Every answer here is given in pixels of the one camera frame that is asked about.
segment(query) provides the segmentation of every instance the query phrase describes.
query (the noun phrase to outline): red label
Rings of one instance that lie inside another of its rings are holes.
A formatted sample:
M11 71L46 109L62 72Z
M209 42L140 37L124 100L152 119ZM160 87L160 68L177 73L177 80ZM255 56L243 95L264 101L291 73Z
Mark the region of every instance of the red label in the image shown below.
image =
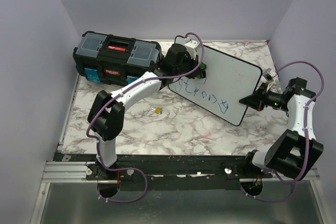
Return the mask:
M126 51L126 48L122 48L122 47L114 47L114 46L108 46L108 49L112 49L112 50L118 50L118 51Z
M112 75L114 75L114 76L119 76L119 75L121 75L120 72L118 72L118 71L114 71L114 70L109 70L109 69L104 69L104 72L107 73L107 74L112 74Z

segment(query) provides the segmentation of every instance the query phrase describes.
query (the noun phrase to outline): toolbox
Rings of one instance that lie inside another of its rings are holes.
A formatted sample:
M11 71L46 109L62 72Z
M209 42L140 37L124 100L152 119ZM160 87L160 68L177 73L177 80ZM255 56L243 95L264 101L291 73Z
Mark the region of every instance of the toolbox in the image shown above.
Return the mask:
M154 41L124 38L87 31L73 58L76 69L89 81L126 86L163 58Z

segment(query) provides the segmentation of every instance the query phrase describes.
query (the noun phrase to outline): purple cable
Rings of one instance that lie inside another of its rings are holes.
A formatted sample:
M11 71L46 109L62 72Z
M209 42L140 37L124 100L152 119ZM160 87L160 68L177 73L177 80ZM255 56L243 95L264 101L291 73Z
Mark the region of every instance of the purple cable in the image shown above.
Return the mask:
M198 62L198 64L197 64L197 66L196 66L194 69L192 69L191 71L189 71L189 72L187 72L187 73L184 73L184 74L180 74L180 75L178 75L178 76L150 77L150 78L145 79L144 82L146 82L146 81L151 81L151 80L175 79L175 78L180 78L180 77L188 76L189 74L195 72L197 68L199 68L199 66L201 65L201 63L202 63L202 61L203 61L203 59L204 59L204 45L203 45L203 43L202 43L201 38L200 38L197 34L195 34L195 33L187 33L187 34L184 36L184 38L186 38L188 35L193 35L193 36L195 36L195 37L198 39L198 41L199 41L199 43L200 43L200 45L201 45L201 48L202 48L202 56L201 56L201 58L200 58L200 60L199 60L199 62ZM143 82L139 81L139 82L134 83L133 85L131 85L131 86L129 86L128 88L126 88L125 90L123 90L123 91L122 91L122 94L126 94L126 93L129 92L131 89L133 89L134 87L136 87L137 85L139 85L139 84L141 84L141 83L143 83ZM106 104L105 104L105 105L98 111L98 113L94 116L94 118L92 119L91 123L89 124L89 127L88 127L87 130L86 130L86 136L87 136L87 137L91 137L91 138L95 138L95 139L97 140L97 154L98 154L99 162L101 163L101 165L102 165L102 167L103 167L104 169L109 170L109 171L112 171L112 172L118 172L118 171L121 171L121 170L132 169L132 170L136 170L137 172L141 173L141 175L144 177L144 180L145 180L145 188L144 188L142 194L141 194L139 197L134 198L134 199L130 199L130 200L117 200L117 199L104 198L104 197L102 197L102 196L100 195L100 190L99 190L99 187L98 187L98 190L97 190L97 191L98 191L99 197L102 198L102 199L104 199L104 200L106 200L106 201L117 202L117 203L132 203L132 202L135 202L135 201L141 199L141 198L145 195L145 193L146 193L146 191L147 191L148 181L147 181L147 178L146 178L145 173L144 173L143 171L141 171L140 169L133 168L133 167L117 168L117 169L108 168L108 167L104 164L104 162L103 162L103 160L102 160L102 157L101 157L100 147L99 147L99 144L100 144L100 143L99 143L99 138L98 138L97 136L95 136L95 135L91 135L91 134L90 134L90 130L92 129L93 124L95 123L95 121L97 120L97 118L100 116L100 114L101 114L101 113L102 113L102 112L103 112L103 111L104 111L104 110L105 110L105 109L106 109L106 108L107 108L113 101L115 101L117 98L121 97L122 94L121 94L121 93L120 93L120 94L117 94L115 97L113 97L110 101L108 101L108 102L107 102L107 103L106 103Z
M259 200L259 201L263 201L263 202L271 202L271 203L277 203L277 202L283 202L289 198L291 198L294 193L295 193L295 190L296 190L296 187L297 187L297 182L302 178L304 172L306 171L306 168L307 168L307 163L308 163L308 156L309 156L309 134L308 134L308 130L307 130L307 125L308 125L308 108L309 108L309 104L314 101L317 97L320 96L320 94L323 92L323 89L324 89L324 78L323 78L323 75L322 73L320 72L320 70L315 66L313 65L312 63L309 63L307 61L293 61L291 63L288 63L284 66L282 66L281 68L279 68L279 70L277 71L277 73L279 73L282 69L290 66L290 65L293 65L293 64L297 64L297 63L303 63L303 64L307 64L309 66L311 66L313 69L316 70L316 72L319 74L320 78L321 78L321 89L320 91L313 97L311 98L307 103L306 103L306 106L305 106L305 114L303 116L303 128L304 128L304 135L306 137L306 146L305 146L305 149L304 149L304 159L303 159L303 165L302 165L302 169L299 173L299 175L293 179L293 180L290 180L290 181L286 181L284 180L283 178L280 177L280 175L277 173L276 170L273 170L274 174L278 177L278 179L285 183L285 184L294 184L294 189L293 191L291 192L290 195L288 195L286 198L284 199L280 199L280 200L271 200L271 199L263 199L263 198L256 198L250 194L247 194L245 192L245 190L242 188L242 186L240 187L241 190L246 194L247 197L249 198L253 198L253 199L256 199L256 200Z

